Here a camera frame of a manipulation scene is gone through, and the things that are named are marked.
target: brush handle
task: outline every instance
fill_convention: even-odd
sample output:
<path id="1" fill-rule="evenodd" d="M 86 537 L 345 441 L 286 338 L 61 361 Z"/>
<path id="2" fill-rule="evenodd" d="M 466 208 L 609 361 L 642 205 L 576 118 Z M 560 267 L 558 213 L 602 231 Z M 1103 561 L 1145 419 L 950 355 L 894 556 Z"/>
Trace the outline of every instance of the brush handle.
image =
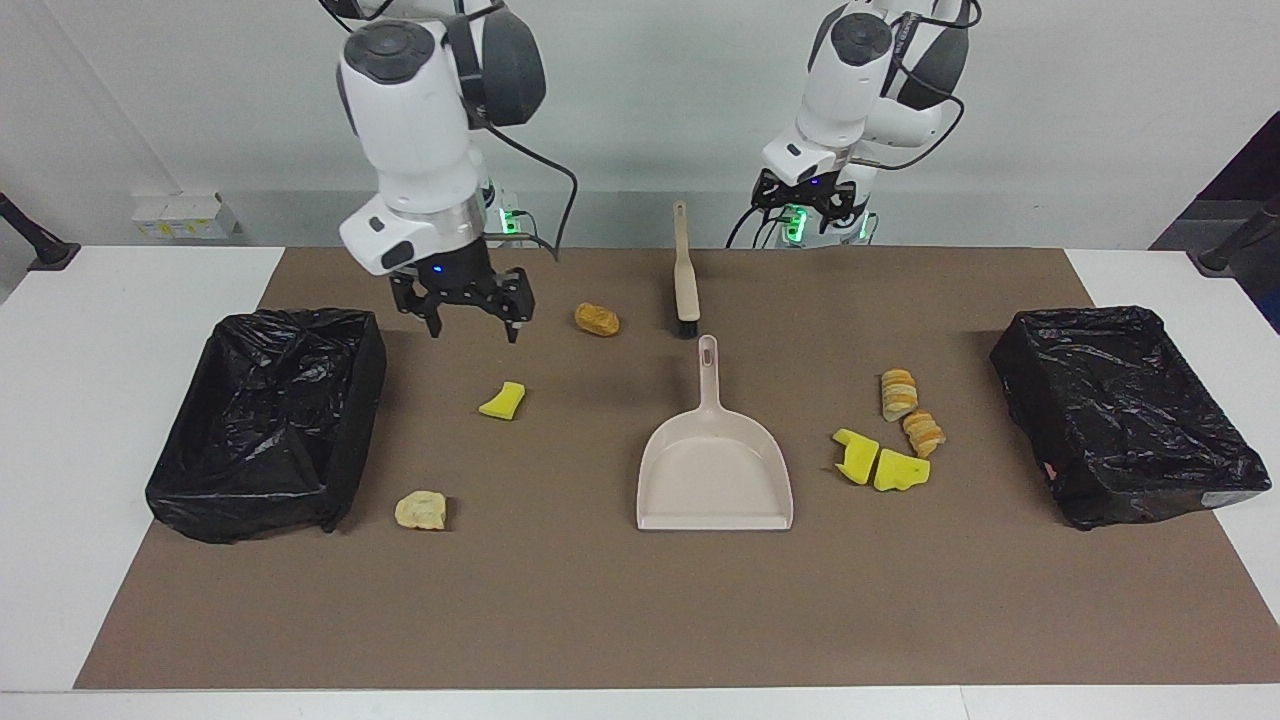
<path id="1" fill-rule="evenodd" d="M 676 316 L 686 323 L 696 323 L 701 315 L 698 304 L 698 277 L 689 258 L 689 209 L 684 200 L 672 209 L 676 217 Z"/>
<path id="2" fill-rule="evenodd" d="M 699 410 L 723 410 L 719 404 L 719 343 L 714 336 L 698 338 L 698 377 L 701 391 Z"/>

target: brown paper surface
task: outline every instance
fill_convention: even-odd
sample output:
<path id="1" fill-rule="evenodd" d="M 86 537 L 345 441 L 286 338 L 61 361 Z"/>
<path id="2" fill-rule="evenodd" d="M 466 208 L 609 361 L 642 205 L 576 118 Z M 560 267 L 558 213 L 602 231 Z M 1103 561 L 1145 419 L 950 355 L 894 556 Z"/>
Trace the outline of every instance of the brown paper surface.
<path id="1" fill-rule="evenodd" d="M 787 533 L 635 529 L 649 434 L 696 404 L 672 254 L 521 263 L 517 345 L 475 309 L 428 337 L 344 251 L 289 250 L 264 307 L 374 309 L 388 351 L 355 506 L 206 546 L 154 524 L 79 688 L 639 688 L 1280 682 L 1280 630 L 1217 520 L 1076 532 L 1009 420 L 987 352 L 1021 309 L 1087 306 L 1061 251 L 696 252 L 724 405 L 791 471 Z M 622 318 L 598 338 L 581 301 Z M 909 368 L 948 442 L 928 484 L 855 487 L 841 427 L 910 452 L 877 375 Z M 527 386 L 513 423 L 476 407 Z M 140 479 L 138 492 L 142 492 Z M 396 525 L 413 489 L 448 532 Z"/>

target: black plastic bag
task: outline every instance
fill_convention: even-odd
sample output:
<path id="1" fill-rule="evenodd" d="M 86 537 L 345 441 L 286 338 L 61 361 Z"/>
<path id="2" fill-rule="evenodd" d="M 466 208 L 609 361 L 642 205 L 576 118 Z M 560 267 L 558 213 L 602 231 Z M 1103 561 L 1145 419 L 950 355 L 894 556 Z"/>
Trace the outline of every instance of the black plastic bag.
<path id="1" fill-rule="evenodd" d="M 1151 310 L 1019 313 L 991 361 L 1075 528 L 1155 523 L 1271 487 Z"/>
<path id="2" fill-rule="evenodd" d="M 147 483 L 156 519 L 204 542 L 351 509 L 387 372 L 372 313 L 259 310 L 214 328 Z"/>

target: beige dustpan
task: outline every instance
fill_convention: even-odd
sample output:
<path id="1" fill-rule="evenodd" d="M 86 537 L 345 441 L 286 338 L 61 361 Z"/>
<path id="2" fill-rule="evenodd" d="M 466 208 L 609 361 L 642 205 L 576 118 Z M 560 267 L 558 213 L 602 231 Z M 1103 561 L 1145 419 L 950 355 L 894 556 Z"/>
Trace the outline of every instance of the beige dustpan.
<path id="1" fill-rule="evenodd" d="M 755 420 L 719 402 L 716 338 L 698 340 L 701 404 L 667 420 L 640 460 L 641 530 L 786 530 L 791 482 L 782 451 Z"/>

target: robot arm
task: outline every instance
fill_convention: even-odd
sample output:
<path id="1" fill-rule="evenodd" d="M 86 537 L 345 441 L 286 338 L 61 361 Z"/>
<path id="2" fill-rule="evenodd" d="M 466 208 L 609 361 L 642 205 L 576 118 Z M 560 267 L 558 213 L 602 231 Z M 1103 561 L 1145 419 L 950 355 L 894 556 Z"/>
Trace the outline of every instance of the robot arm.
<path id="1" fill-rule="evenodd" d="M 393 8 L 369 5 L 326 6 L 355 19 Z M 499 274 L 489 263 L 486 177 L 471 131 L 529 120 L 545 94 L 541 60 L 500 1 L 471 14 L 425 13 L 369 23 L 343 47 L 338 90 L 378 172 L 378 195 L 338 232 L 361 266 L 390 275 L 399 310 L 422 318 L 433 337 L 439 305 L 472 305 L 502 319 L 515 342 L 532 318 L 532 290 L 522 269 Z"/>
<path id="2" fill-rule="evenodd" d="M 938 136 L 978 19 L 974 0 L 854 0 L 828 14 L 795 122 L 762 152 L 753 205 L 808 205 L 823 228 L 851 224 L 878 169 L 923 159 L 884 165 L 869 146 L 920 147 Z"/>

